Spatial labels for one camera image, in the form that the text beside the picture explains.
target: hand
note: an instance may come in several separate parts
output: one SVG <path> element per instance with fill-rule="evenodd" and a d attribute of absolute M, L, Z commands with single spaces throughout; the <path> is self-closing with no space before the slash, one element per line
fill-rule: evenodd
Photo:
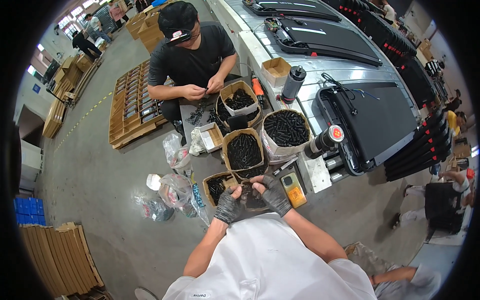
<path fill-rule="evenodd" d="M 207 85 L 207 94 L 215 94 L 220 92 L 220 90 L 223 88 L 223 81 L 224 78 L 222 78 L 221 75 L 218 75 L 218 73 L 210 78 Z"/>
<path fill-rule="evenodd" d="M 281 217 L 292 208 L 280 181 L 270 176 L 260 175 L 250 179 L 250 182 L 253 183 L 252 187 L 262 195 L 262 199 L 267 203 L 268 207 L 277 212 Z"/>
<path fill-rule="evenodd" d="M 194 84 L 183 86 L 183 97 L 189 101 L 200 100 L 205 95 L 205 89 Z"/>
<path fill-rule="evenodd" d="M 237 199 L 241 195 L 241 186 L 227 188 L 218 199 L 218 206 L 214 218 L 231 224 L 240 215 L 240 202 Z"/>

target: smartphone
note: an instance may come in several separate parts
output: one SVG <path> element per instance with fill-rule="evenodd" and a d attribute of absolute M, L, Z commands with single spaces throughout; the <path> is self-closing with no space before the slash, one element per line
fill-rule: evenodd
<path fill-rule="evenodd" d="M 288 199 L 290 200 L 290 203 L 292 203 L 293 208 L 297 208 L 307 203 L 307 197 L 305 197 L 305 194 L 301 189 L 295 172 L 291 172 L 280 178 L 280 182 L 282 183 L 283 189 L 287 193 Z"/>

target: gray work glove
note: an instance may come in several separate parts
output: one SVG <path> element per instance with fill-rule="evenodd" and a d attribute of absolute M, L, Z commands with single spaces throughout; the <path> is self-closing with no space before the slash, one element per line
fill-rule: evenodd
<path fill-rule="evenodd" d="M 218 199 L 218 206 L 213 217 L 231 224 L 240 215 L 240 202 L 237 199 L 241 195 L 241 186 L 227 188 Z"/>
<path fill-rule="evenodd" d="M 253 177 L 250 182 L 253 183 L 252 187 L 262 194 L 262 199 L 268 207 L 281 217 L 292 208 L 280 181 L 270 176 L 261 175 Z"/>

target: orange power tool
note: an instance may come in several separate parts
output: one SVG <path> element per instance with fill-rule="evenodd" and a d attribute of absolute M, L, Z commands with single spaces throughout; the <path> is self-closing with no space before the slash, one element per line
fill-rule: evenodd
<path fill-rule="evenodd" d="M 258 102 L 260 103 L 260 106 L 262 109 L 267 108 L 265 99 L 264 99 L 264 90 L 262 89 L 262 86 L 260 85 L 260 81 L 258 81 L 257 76 L 252 73 L 252 87 L 253 87 L 253 92 L 257 96 Z"/>

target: factory floor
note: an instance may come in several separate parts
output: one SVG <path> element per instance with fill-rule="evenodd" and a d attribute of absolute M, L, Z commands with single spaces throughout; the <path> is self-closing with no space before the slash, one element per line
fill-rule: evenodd
<path fill-rule="evenodd" d="M 193 3 L 201 21 L 211 20 L 201 0 Z M 149 173 L 171 172 L 162 141 L 173 127 L 166 124 L 120 150 L 108 144 L 109 93 L 119 76 L 149 58 L 141 41 L 133 40 L 125 28 L 114 37 L 103 64 L 77 106 L 69 109 L 56 138 L 44 141 L 44 172 L 36 192 L 45 201 L 48 225 L 82 223 L 96 267 L 114 299 L 134 299 L 137 286 L 162 298 L 182 275 L 205 225 L 179 213 L 165 223 L 143 219 L 142 208 L 132 201 L 134 195 L 155 196 L 145 185 Z M 384 183 L 378 168 L 310 197 L 299 211 L 341 245 L 361 241 L 380 257 L 408 264 L 422 245 L 427 223 L 395 231 L 386 223 L 399 209 L 421 207 L 418 198 L 407 197 L 402 203 L 402 191 L 407 183 L 425 184 L 429 179 L 424 171 Z"/>

